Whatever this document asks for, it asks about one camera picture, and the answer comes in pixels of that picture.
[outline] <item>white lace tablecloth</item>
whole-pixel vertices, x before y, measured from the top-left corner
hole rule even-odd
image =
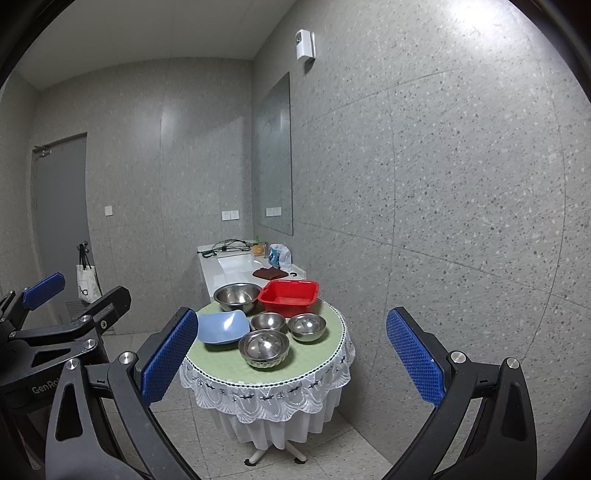
[[[234,383],[209,375],[187,356],[179,369],[182,385],[191,388],[197,405],[210,409],[216,424],[239,442],[254,442],[260,449],[271,444],[282,449],[285,440],[305,442],[308,432],[320,433],[332,418],[355,358],[343,316],[323,304],[338,317],[342,334],[338,347],[303,375],[269,384]]]

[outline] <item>wall-mounted device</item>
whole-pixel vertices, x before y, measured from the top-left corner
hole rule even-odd
[[[314,32],[300,30],[295,34],[295,52],[297,59],[304,61],[316,58],[316,46],[314,45]]]

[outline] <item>white ceiling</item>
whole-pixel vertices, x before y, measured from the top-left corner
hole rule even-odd
[[[130,61],[252,60],[296,0],[76,0],[17,70],[37,89]]]

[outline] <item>green tablecloth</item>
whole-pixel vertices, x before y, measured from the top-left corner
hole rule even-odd
[[[197,315],[221,311],[219,304],[214,301],[199,310]],[[297,342],[288,333],[290,352],[275,368],[256,369],[248,365],[238,351],[238,342],[230,345],[206,345],[195,340],[187,353],[187,359],[210,377],[235,384],[272,384],[300,377],[332,358],[345,337],[342,318],[326,302],[317,300],[310,311],[324,317],[326,332],[312,343]]]

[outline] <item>table leg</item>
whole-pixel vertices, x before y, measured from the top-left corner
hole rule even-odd
[[[257,450],[255,453],[252,454],[250,458],[244,460],[244,465],[246,466],[255,466],[259,460],[265,455],[267,450]]]
[[[295,457],[296,463],[306,463],[308,457],[301,453],[296,447],[294,447],[290,442],[287,440],[285,441],[285,449],[290,452]]]

